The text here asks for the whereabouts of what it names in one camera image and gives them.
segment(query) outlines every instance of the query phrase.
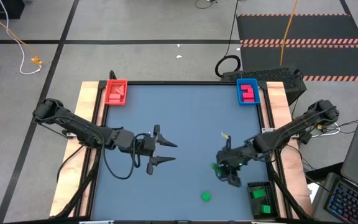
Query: red tray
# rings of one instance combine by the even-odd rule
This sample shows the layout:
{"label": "red tray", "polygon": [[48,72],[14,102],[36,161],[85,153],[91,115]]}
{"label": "red tray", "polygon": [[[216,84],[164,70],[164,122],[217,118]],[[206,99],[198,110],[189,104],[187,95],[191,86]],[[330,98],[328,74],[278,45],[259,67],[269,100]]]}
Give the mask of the red tray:
{"label": "red tray", "polygon": [[127,100],[128,80],[108,80],[104,103],[124,106]]}

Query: laptop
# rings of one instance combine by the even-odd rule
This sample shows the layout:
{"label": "laptop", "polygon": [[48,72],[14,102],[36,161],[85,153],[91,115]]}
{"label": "laptop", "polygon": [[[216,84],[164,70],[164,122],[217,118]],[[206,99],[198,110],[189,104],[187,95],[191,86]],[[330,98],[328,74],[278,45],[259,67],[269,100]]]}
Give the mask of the laptop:
{"label": "laptop", "polygon": [[358,125],[343,162],[341,175],[329,173],[313,201],[313,216],[321,221],[358,223]]}

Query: wooden table edge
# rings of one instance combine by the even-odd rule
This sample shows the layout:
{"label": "wooden table edge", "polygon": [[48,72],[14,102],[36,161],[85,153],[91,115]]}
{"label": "wooden table edge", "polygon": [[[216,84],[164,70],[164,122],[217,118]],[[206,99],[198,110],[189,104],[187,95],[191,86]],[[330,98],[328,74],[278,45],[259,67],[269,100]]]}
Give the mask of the wooden table edge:
{"label": "wooden table edge", "polygon": [[[99,82],[83,82],[81,85],[80,94],[75,109],[75,114],[91,121],[93,110],[96,101],[96,94],[98,92]],[[276,128],[283,126],[291,121],[290,109],[287,103],[287,97],[282,82],[267,82],[267,92],[270,99],[270,107],[272,109],[273,122]],[[104,105],[104,94],[102,94],[101,105]],[[261,108],[262,116],[264,117],[265,127],[269,126],[266,104],[261,95]],[[99,107],[97,124],[101,124],[103,116],[103,106]],[[291,140],[289,145],[298,149],[295,140]],[[70,139],[67,142],[65,155],[63,160],[70,156],[79,147],[76,138]],[[85,159],[85,150],[79,152],[73,159],[67,162],[66,166],[60,173],[60,178],[57,183],[55,196],[53,198],[50,216],[59,213],[67,202],[71,199],[72,195],[78,189],[80,183],[81,170]],[[312,215],[313,209],[309,197],[309,191],[303,171],[303,164],[300,155],[294,149],[286,147],[282,152],[282,164],[285,173],[287,187],[296,201],[302,206],[305,212]],[[285,209],[283,197],[279,189],[277,190],[277,200],[281,217],[285,217]],[[80,210],[80,215],[86,215],[86,205],[88,203],[89,187],[84,193],[83,203]]]}

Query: orange cable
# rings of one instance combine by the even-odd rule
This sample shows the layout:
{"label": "orange cable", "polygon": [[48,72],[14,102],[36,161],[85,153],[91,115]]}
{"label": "orange cable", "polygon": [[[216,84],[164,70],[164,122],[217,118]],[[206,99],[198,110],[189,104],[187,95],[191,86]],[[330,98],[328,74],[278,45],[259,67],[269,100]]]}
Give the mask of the orange cable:
{"label": "orange cable", "polygon": [[283,45],[281,46],[280,66],[283,65],[285,41],[286,41],[286,39],[287,39],[287,34],[288,34],[288,31],[290,30],[290,26],[291,26],[291,22],[292,22],[292,17],[293,17],[293,15],[295,14],[297,5],[298,5],[298,0],[296,0],[295,5],[293,6],[293,10],[292,10],[292,13],[291,13],[291,17],[290,17],[290,20],[288,21],[287,29],[285,30],[285,34],[284,34],[284,38],[283,38]]}

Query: white cable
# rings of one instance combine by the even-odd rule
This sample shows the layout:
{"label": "white cable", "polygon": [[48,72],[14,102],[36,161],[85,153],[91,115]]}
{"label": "white cable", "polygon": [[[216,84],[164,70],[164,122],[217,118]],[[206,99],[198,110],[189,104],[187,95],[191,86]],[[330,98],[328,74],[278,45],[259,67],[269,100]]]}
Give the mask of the white cable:
{"label": "white cable", "polygon": [[336,132],[334,133],[326,133],[326,134],[318,134],[318,135],[315,135],[315,136],[312,136],[312,138],[316,138],[316,137],[319,137],[319,136],[330,136],[330,135],[334,135],[334,134],[337,134],[339,132],[341,132],[341,128],[339,127],[339,125],[335,122],[334,123],[336,125]]}
{"label": "white cable", "polygon": [[[4,12],[5,12],[5,15],[6,15],[6,27],[9,28],[9,17],[8,17],[8,15],[7,15],[7,11],[6,11],[6,9],[5,9],[4,3],[2,3],[2,0],[0,0],[0,3],[1,3],[1,6],[2,6],[2,8],[4,9]],[[32,75],[32,74],[34,74],[34,73],[37,73],[37,72],[41,71],[42,65],[39,65],[40,67],[39,67],[37,70],[35,70],[34,72],[28,72],[28,73],[26,73],[26,72],[23,72],[23,71],[22,71],[22,67],[23,67],[23,63],[24,63],[24,58],[25,58],[24,50],[23,50],[23,48],[22,48],[22,45],[20,44],[19,41],[16,40],[16,38],[13,38],[13,37],[11,36],[11,34],[9,33],[9,30],[8,30],[8,29],[6,29],[6,33],[7,33],[7,35],[8,35],[12,40],[16,41],[17,44],[19,44],[19,47],[20,47],[20,49],[22,50],[23,59],[22,59],[22,63],[20,64],[20,73],[23,74],[23,75]]]}

